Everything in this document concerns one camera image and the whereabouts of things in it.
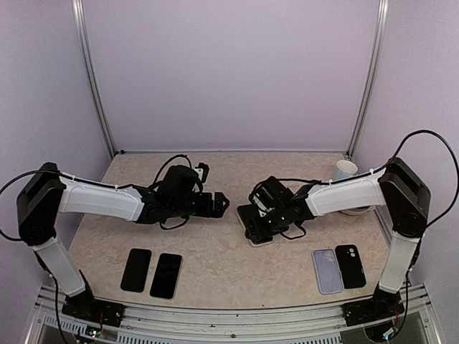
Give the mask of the purple phone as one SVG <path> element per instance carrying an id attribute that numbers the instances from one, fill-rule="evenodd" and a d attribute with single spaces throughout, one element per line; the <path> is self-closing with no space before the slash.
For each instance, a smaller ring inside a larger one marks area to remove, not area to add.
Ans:
<path id="1" fill-rule="evenodd" d="M 241 205 L 237 207 L 237 214 L 245 228 L 245 236 L 248 239 L 253 239 L 259 236 L 258 224 L 260 214 L 257 207 L 252 204 Z"/>

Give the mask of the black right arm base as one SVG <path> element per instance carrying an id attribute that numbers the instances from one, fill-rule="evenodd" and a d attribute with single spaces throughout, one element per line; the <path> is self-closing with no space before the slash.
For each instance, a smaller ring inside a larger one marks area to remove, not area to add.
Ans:
<path id="1" fill-rule="evenodd" d="M 376 290 L 371 298 L 348 302 L 341 306 L 347 326 L 361 325 L 393 317 L 404 312 L 400 292 Z"/>

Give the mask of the black phone silver frame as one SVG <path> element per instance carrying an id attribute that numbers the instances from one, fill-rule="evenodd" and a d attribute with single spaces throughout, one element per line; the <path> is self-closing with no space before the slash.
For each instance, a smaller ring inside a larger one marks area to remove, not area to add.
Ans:
<path id="1" fill-rule="evenodd" d="M 179 254 L 160 254 L 149 292 L 151 297 L 164 300 L 174 298 L 181 263 L 182 256 Z"/>

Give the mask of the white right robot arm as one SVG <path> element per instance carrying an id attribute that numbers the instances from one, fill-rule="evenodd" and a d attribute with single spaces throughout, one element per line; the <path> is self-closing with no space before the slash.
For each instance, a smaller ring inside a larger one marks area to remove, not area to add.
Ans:
<path id="1" fill-rule="evenodd" d="M 274 176 L 259 182 L 249 195 L 249 204 L 238 206 L 237 215 L 245 236 L 254 245 L 271 242 L 284 235 L 290 225 L 301 228 L 305 221 L 330 213 L 367 206 L 386 206 L 394 232 L 384 269 L 377 285 L 380 290 L 369 298 L 367 312 L 381 318 L 395 304 L 405 275 L 413 263 L 417 247 L 427 228 L 430 190 L 401 159 L 337 181 L 305 181 L 293 193 Z"/>

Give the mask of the black phone dark frame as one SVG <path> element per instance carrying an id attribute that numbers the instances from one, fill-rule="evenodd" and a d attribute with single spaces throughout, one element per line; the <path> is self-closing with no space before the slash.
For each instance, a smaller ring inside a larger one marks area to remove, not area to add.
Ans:
<path id="1" fill-rule="evenodd" d="M 151 250 L 138 248 L 130 250 L 120 288 L 127 292 L 144 291 L 150 261 Z"/>

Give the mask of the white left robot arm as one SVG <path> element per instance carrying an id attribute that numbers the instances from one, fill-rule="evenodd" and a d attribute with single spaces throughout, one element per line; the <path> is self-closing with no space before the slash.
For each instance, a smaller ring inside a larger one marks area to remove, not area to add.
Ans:
<path id="1" fill-rule="evenodd" d="M 230 202 L 222 192 L 204 191 L 207 174 L 204 163 L 196 168 L 177 165 L 148 187 L 117 186 L 80 179 L 61 172 L 55 163 L 45 163 L 16 199 L 19 238 L 34 250 L 65 295 L 72 297 L 73 308 L 84 318 L 94 318 L 100 302 L 90 295 L 84 275 L 58 238 L 57 215 L 93 214 L 160 226 L 175 218 L 220 219 Z"/>

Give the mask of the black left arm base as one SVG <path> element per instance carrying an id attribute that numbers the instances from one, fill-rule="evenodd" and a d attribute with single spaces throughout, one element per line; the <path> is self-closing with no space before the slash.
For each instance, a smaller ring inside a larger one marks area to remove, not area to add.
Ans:
<path id="1" fill-rule="evenodd" d="M 85 290 L 76 296 L 66 296 L 62 313 L 99 325 L 119 328 L 126 307 L 117 302 L 95 298 L 84 274 L 80 274 L 85 283 Z"/>

